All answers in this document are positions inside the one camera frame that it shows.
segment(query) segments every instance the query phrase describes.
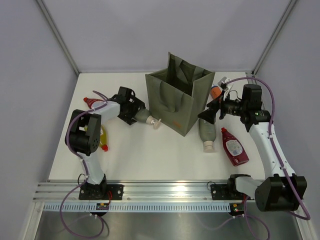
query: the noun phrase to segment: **red bottle cap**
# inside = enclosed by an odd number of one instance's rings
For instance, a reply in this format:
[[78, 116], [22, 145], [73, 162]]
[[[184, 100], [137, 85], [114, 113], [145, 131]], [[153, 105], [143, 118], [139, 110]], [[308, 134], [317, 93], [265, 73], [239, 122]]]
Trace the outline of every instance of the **red bottle cap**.
[[101, 147], [101, 148], [102, 148], [102, 150], [103, 150], [103, 151], [105, 151], [105, 152], [107, 152], [107, 151], [108, 151], [108, 149], [109, 149], [107, 145], [102, 145], [102, 147]]

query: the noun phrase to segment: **dark red bottle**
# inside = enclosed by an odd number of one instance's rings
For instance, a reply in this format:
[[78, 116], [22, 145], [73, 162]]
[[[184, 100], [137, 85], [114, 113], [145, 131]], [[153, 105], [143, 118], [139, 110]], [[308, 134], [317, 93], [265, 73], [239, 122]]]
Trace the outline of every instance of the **dark red bottle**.
[[224, 127], [221, 128], [222, 143], [226, 155], [230, 159], [233, 166], [239, 166], [249, 161], [244, 147], [238, 139], [227, 131]]

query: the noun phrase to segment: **white table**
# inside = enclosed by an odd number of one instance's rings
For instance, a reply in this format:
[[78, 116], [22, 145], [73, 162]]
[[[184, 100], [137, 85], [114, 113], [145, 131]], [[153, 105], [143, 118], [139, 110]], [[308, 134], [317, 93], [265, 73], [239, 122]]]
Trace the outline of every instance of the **white table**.
[[[217, 72], [214, 83], [222, 77], [230, 79], [245, 77], [244, 72]], [[233, 89], [242, 95], [243, 84], [238, 81]], [[62, 130], [55, 154], [49, 180], [74, 181], [83, 169], [79, 159], [65, 145], [65, 135], [72, 112], [75, 109], [87, 110], [83, 98], [97, 98], [92, 90], [112, 97], [120, 86], [131, 88], [136, 96], [149, 107], [145, 73], [82, 73], [78, 78], [75, 91]], [[190, 132], [181, 136], [162, 124], [158, 130], [145, 123], [129, 126], [119, 118], [103, 122], [108, 133], [109, 151], [98, 148], [98, 156], [107, 180], [116, 181], [212, 181], [226, 180], [231, 174], [249, 174], [254, 179], [264, 180], [265, 173], [257, 147], [245, 126], [237, 116], [227, 115], [223, 120], [217, 118], [217, 138], [214, 153], [204, 153], [196, 123]], [[223, 147], [221, 128], [235, 135], [242, 143], [249, 162], [234, 167]]]

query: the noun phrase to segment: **orange logo on bag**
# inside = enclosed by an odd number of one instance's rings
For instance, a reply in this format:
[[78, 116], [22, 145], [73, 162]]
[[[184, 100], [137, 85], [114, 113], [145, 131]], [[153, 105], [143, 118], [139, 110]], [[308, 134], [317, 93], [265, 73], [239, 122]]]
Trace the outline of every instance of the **orange logo on bag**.
[[178, 123], [178, 122], [176, 122], [176, 121], [173, 121], [173, 124], [174, 124], [175, 126], [177, 126], [178, 128], [181, 128], [181, 124], [180, 124], [180, 123]]

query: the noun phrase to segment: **gray wall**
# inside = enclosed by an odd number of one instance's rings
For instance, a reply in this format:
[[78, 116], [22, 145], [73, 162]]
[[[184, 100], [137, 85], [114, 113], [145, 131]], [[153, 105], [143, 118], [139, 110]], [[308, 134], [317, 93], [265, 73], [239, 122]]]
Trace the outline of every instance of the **gray wall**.
[[[275, 95], [276, 133], [286, 158], [306, 177], [305, 201], [319, 227], [320, 1], [299, 1], [258, 77]], [[267, 107], [269, 96], [265, 94]]]
[[44, 0], [82, 72], [252, 70], [289, 0]]
[[0, 7], [0, 238], [16, 240], [51, 167], [76, 75], [33, 0]]

